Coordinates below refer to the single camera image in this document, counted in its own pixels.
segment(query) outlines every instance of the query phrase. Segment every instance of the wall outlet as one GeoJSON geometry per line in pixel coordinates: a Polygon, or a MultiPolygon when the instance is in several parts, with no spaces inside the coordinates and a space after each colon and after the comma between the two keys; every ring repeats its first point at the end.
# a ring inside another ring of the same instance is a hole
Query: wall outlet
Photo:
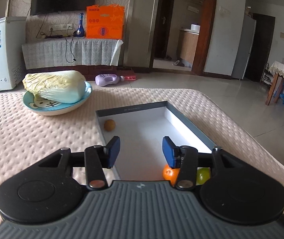
{"type": "Polygon", "coordinates": [[[72,30],[73,23],[49,25],[49,31],[72,30]]]}

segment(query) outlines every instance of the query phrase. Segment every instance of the cardboard box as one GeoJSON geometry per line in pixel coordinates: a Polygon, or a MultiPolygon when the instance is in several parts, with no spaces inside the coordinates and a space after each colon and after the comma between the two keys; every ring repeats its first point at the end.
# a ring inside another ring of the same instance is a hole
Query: cardboard box
{"type": "Polygon", "coordinates": [[[122,39],[124,7],[116,4],[87,7],[87,38],[122,39]]]}
{"type": "Polygon", "coordinates": [[[120,153],[112,168],[117,180],[163,180],[164,136],[169,136],[177,146],[195,147],[200,153],[210,154],[216,146],[168,101],[99,110],[96,115],[104,145],[113,136],[121,139],[120,153]],[[112,131],[104,130],[108,119],[116,123],[112,131]]]}

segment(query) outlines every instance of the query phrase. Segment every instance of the white container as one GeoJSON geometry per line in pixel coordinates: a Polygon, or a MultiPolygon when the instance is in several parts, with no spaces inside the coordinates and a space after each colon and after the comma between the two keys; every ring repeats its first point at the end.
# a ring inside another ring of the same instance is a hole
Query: white container
{"type": "Polygon", "coordinates": [[[25,75],[22,44],[25,43],[25,17],[0,19],[0,91],[11,90],[25,75]]]}
{"type": "Polygon", "coordinates": [[[191,25],[191,30],[195,30],[196,33],[200,33],[200,25],[195,25],[195,24],[192,24],[191,25]]]}

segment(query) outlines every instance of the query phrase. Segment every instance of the patterned wallpaper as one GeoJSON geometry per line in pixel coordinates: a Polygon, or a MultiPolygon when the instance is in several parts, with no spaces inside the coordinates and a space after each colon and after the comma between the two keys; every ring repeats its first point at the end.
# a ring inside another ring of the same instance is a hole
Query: patterned wallpaper
{"type": "MultiPolygon", "coordinates": [[[[127,9],[129,0],[95,0],[95,3],[98,5],[119,4],[121,6],[125,6],[125,8],[127,9]]],[[[26,16],[30,6],[31,6],[31,0],[11,0],[10,16],[26,16]]],[[[45,21],[43,23],[43,26],[41,28],[41,32],[44,32],[47,35],[50,35],[49,25],[66,24],[66,23],[73,23],[73,28],[75,30],[79,24],[79,13],[80,11],[47,14],[45,21]]],[[[27,42],[30,42],[36,39],[36,35],[42,25],[44,17],[45,15],[30,16],[30,14],[28,14],[28,17],[26,20],[26,40],[27,42]]],[[[84,17],[83,25],[85,28],[86,17],[84,17]]],[[[72,34],[74,30],[68,30],[68,34],[69,35],[72,34]]],[[[61,34],[65,35],[66,30],[52,32],[52,35],[61,35],[61,34]]]]}

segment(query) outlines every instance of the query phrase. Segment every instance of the brown ball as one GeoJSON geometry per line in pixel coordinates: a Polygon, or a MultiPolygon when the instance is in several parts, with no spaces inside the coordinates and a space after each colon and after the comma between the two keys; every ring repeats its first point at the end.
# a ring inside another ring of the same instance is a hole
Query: brown ball
{"type": "Polygon", "coordinates": [[[104,129],[108,132],[112,131],[115,128],[115,121],[112,119],[106,120],[104,122],[104,129]]]}

